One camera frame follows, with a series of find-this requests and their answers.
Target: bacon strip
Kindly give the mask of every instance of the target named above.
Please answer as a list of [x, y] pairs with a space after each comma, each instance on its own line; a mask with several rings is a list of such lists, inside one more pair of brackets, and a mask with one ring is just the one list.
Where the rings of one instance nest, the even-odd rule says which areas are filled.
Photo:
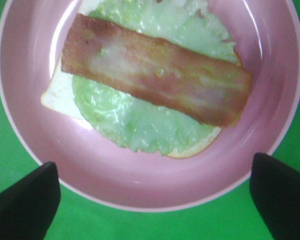
[[252, 81], [235, 64], [82, 14], [62, 54], [64, 72], [220, 127], [237, 123]]

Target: plate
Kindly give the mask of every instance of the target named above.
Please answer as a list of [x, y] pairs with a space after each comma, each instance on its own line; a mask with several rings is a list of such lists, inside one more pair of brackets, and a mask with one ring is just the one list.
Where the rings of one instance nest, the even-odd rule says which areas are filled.
[[272, 154], [280, 144], [300, 97], [300, 24], [291, 0], [209, 1], [254, 78], [239, 123], [187, 159], [118, 148], [85, 121], [41, 105], [79, 4], [8, 0], [0, 21], [4, 109], [33, 159], [56, 163], [63, 185], [122, 210], [180, 210], [234, 189], [249, 178], [256, 152]]

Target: green tablecloth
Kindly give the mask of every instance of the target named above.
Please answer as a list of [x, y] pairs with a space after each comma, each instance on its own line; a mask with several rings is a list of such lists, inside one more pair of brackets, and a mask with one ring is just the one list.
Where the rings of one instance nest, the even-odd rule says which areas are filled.
[[[0, 0], [0, 16], [5, 0]], [[300, 18], [300, 0], [293, 1]], [[274, 157], [300, 171], [300, 102]], [[24, 149], [0, 99], [0, 192], [38, 164]], [[47, 240], [271, 240], [249, 192], [249, 181], [230, 193], [190, 209], [166, 213], [117, 210], [61, 187], [61, 203]]]

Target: open-faced sandwich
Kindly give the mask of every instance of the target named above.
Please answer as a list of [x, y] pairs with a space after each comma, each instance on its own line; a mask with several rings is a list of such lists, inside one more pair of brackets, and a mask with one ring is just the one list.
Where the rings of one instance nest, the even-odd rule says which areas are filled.
[[119, 147], [190, 157], [246, 105], [234, 45], [205, 0], [83, 0], [41, 102]]

